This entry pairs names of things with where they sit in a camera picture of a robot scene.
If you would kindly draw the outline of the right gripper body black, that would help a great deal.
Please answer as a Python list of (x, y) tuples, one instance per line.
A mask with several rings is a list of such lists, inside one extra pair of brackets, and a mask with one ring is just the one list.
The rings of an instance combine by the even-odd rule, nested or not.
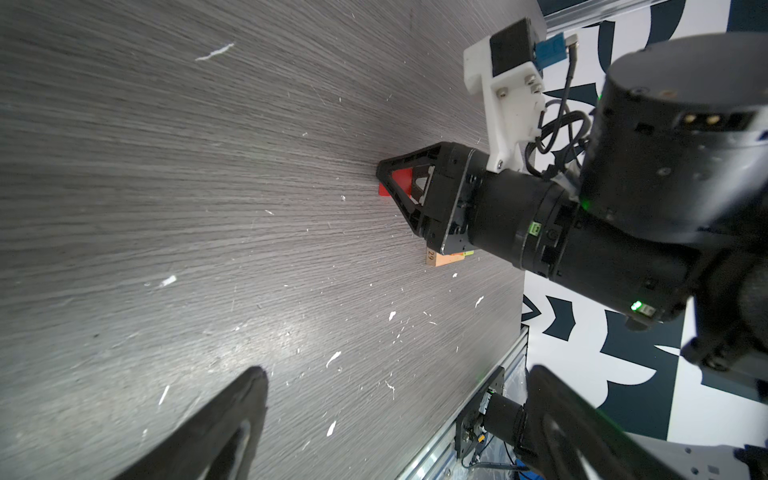
[(632, 318), (675, 318), (695, 253), (634, 238), (588, 214), (558, 184), (482, 167), (456, 143), (427, 148), (433, 166), (422, 236), (440, 252), (479, 249)]

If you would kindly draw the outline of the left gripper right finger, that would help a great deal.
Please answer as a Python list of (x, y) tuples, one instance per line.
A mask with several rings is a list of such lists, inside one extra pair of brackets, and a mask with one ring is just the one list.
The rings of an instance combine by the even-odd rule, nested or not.
[(545, 479), (679, 479), (544, 366), (527, 375), (525, 461)]

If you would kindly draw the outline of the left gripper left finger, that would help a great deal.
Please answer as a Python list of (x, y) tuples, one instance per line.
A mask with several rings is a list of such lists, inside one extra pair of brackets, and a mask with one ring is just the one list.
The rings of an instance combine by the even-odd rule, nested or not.
[(263, 432), (268, 375), (246, 369), (119, 479), (247, 479)]

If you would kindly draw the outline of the small red wood cube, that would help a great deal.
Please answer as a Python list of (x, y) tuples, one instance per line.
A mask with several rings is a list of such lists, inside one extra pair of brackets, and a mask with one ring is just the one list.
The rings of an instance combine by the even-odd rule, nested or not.
[[(397, 186), (401, 188), (408, 196), (411, 195), (412, 187), (413, 187), (413, 169), (412, 168), (400, 169), (400, 170), (394, 171), (392, 173), (392, 179), (395, 181)], [(383, 184), (379, 184), (378, 195), (380, 197), (390, 197), (389, 192), (386, 190)]]

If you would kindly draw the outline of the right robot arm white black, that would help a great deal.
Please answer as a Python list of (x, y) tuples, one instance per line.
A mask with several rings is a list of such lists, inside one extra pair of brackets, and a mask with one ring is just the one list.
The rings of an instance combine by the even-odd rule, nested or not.
[(547, 172), (440, 142), (376, 175), (442, 254), (480, 249), (624, 314), (695, 309), (681, 350), (767, 398), (767, 36), (659, 42), (609, 67)]

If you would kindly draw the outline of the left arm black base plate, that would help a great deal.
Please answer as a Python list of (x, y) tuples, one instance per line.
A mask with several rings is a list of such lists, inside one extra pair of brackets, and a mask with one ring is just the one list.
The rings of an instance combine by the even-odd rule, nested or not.
[(454, 446), (459, 459), (464, 459), (483, 443), (486, 437), (483, 419), (488, 402), (493, 394), (503, 392), (504, 380), (505, 369), (498, 366), (458, 414), (455, 421)]

